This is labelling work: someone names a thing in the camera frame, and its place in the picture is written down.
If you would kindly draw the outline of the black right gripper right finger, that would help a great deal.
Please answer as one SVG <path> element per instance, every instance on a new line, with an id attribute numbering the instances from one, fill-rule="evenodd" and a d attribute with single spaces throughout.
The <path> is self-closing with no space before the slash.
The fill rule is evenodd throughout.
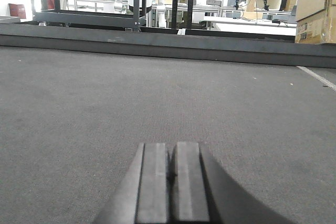
<path id="1" fill-rule="evenodd" d="M 251 195 L 196 142 L 173 151 L 173 223 L 291 223 Z"/>

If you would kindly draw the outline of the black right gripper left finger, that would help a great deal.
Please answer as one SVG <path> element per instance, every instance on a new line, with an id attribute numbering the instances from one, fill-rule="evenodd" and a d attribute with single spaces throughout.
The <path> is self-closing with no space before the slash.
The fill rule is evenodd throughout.
<path id="1" fill-rule="evenodd" d="M 140 143 L 120 186 L 93 223 L 168 223 L 164 143 Z"/>

